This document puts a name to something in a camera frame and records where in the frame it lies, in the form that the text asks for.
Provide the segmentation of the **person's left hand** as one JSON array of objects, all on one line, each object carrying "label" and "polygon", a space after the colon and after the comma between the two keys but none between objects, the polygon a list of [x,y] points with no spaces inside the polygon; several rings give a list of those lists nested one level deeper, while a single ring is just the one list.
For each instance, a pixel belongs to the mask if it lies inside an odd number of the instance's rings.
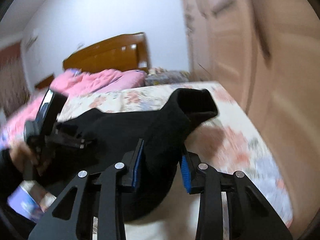
[{"label": "person's left hand", "polygon": [[10,158],[15,167],[20,171],[24,172],[26,163],[29,161],[33,165],[38,164],[37,155],[31,150],[31,148],[24,142],[20,141],[16,143],[9,150]]}]

